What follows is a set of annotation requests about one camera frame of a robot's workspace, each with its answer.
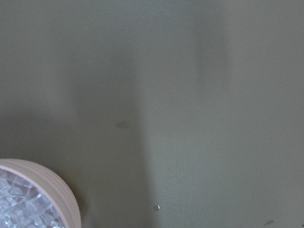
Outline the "pink bowl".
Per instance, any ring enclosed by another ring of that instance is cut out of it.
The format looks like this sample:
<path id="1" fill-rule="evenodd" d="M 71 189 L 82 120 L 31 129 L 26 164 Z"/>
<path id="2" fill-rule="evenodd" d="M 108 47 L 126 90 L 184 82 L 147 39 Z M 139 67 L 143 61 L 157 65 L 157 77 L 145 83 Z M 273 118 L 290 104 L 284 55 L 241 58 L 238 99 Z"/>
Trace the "pink bowl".
<path id="1" fill-rule="evenodd" d="M 53 203 L 66 228 L 81 227 L 77 200 L 69 186 L 55 172 L 38 163 L 19 159 L 1 159 L 0 168 L 37 187 Z"/>

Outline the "clear ice cubes pile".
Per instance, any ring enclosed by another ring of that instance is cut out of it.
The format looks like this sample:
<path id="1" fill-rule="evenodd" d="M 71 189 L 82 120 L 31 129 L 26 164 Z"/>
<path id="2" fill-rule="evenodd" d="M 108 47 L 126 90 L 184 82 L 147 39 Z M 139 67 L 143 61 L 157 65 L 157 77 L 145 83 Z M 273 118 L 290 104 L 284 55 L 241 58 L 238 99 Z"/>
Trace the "clear ice cubes pile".
<path id="1" fill-rule="evenodd" d="M 2 228 L 64 228 L 53 203 L 24 178 L 0 170 Z"/>

